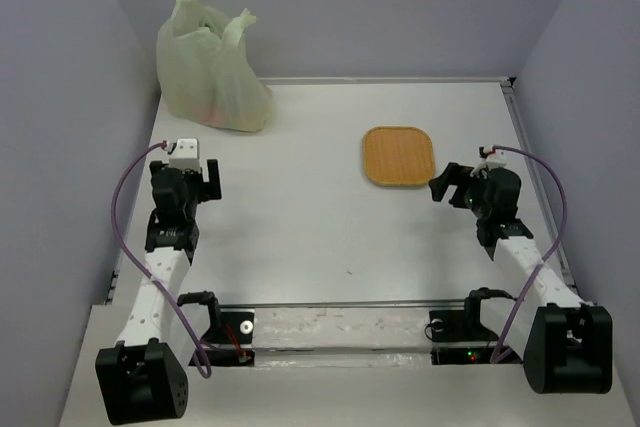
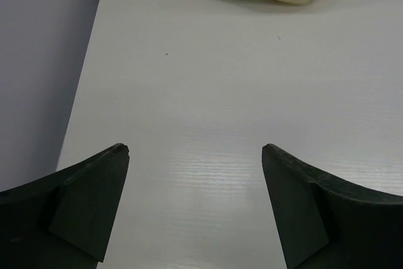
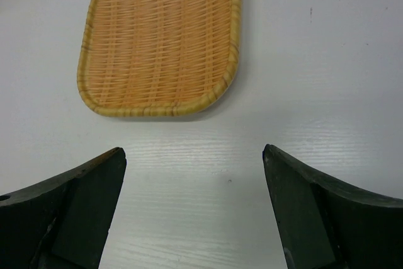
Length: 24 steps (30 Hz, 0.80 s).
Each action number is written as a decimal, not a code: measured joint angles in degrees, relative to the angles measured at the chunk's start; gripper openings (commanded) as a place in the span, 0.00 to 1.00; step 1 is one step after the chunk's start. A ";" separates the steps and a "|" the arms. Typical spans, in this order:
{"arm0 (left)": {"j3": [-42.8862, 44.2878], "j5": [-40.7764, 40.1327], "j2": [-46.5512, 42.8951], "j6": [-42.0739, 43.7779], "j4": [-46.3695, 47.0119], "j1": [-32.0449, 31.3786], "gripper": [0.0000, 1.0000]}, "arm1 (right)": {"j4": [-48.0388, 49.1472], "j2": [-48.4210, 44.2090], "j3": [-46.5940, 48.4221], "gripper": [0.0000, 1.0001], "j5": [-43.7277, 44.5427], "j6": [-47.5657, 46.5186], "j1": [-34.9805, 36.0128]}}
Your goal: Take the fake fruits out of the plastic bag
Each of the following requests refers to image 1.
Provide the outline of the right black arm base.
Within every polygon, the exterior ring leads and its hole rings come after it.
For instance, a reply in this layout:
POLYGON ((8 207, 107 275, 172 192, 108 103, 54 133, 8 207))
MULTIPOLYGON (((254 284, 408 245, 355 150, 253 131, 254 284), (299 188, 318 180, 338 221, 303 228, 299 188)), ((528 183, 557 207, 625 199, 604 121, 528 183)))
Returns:
POLYGON ((481 306, 492 299, 515 298, 506 291, 481 287, 472 290, 463 306, 429 311, 424 335, 431 342, 436 366, 489 364, 498 335, 480 323, 481 306))

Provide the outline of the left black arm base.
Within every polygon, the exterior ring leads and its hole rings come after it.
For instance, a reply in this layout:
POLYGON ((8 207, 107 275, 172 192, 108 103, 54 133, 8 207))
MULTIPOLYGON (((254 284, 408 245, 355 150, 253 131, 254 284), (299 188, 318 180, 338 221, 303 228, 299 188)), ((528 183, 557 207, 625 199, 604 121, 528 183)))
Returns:
POLYGON ((201 335, 201 345, 212 367, 254 365, 253 311, 222 309, 215 294, 209 291, 181 294, 177 303, 182 308, 199 306, 207 311, 206 330, 201 335))

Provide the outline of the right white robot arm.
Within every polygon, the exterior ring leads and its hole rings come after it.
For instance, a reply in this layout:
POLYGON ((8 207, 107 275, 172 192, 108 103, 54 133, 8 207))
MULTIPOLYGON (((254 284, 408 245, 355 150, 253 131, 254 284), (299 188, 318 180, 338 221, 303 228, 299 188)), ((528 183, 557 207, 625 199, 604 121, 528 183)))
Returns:
POLYGON ((489 357, 522 362, 538 394, 606 394, 613 383, 613 320, 602 306, 573 292, 540 253, 518 217, 522 182, 503 166, 450 163, 429 182, 434 201, 476 217, 476 235, 509 281, 507 289, 477 288, 464 302, 462 331, 470 338, 497 335, 489 357))

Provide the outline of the translucent green plastic bag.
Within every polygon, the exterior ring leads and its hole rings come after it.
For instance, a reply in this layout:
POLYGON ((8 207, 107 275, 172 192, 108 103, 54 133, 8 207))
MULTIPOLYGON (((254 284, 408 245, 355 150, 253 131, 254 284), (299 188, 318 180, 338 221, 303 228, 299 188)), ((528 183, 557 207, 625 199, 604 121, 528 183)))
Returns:
POLYGON ((262 130, 275 104, 246 54, 249 10, 230 18, 201 0, 175 0, 157 34, 156 69, 169 112, 213 128, 262 130))

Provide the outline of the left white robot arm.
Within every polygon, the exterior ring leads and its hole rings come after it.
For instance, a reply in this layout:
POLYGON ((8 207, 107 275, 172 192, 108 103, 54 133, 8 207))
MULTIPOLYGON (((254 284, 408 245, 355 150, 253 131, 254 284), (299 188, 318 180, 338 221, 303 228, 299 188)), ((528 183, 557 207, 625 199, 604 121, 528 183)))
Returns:
POLYGON ((181 418, 187 408, 187 369, 212 374, 201 342, 221 330, 214 293, 181 290, 199 238, 199 204, 222 197, 218 162, 150 165, 155 204, 147 224, 145 256, 123 251, 141 271, 134 305, 114 346, 98 351, 95 370, 109 422, 114 426, 181 418), (188 318, 186 306, 198 306, 188 318))

